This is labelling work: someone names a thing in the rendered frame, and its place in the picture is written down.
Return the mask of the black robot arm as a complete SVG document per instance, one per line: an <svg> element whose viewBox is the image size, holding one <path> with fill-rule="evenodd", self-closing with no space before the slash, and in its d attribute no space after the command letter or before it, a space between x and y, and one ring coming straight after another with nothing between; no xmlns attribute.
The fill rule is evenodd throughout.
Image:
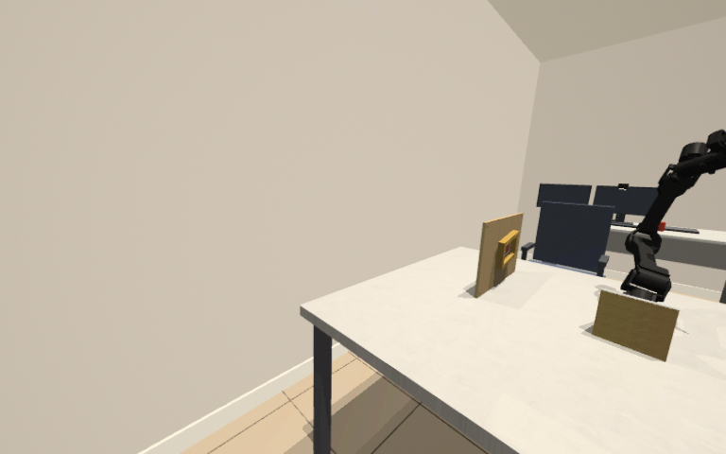
<svg viewBox="0 0 726 454"><path fill-rule="evenodd" d="M656 303L665 301L671 289L671 282L669 270L657 266L654 258L654 255L660 251L662 243L658 226L672 202L693 187L701 174L705 174L697 170L695 160L707 151L709 149L704 143L687 144L681 151L679 163L670 164L663 173L658 182L657 199L654 200L646 217L638 224L636 230L630 232L626 238L626 250L633 254L635 268L628 273L621 284L620 289L626 291L622 294ZM711 153L714 152L712 150L707 152L707 154ZM634 236L637 232L650 235L652 240Z"/></svg>

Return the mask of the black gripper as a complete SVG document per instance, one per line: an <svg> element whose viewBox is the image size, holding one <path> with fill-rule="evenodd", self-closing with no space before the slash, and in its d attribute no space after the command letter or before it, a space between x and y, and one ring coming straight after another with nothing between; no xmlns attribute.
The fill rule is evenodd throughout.
<svg viewBox="0 0 726 454"><path fill-rule="evenodd" d="M717 170L726 167L726 132L724 129L712 132L706 141L706 147L714 153L697 157L695 165L700 173L715 174Z"/></svg>

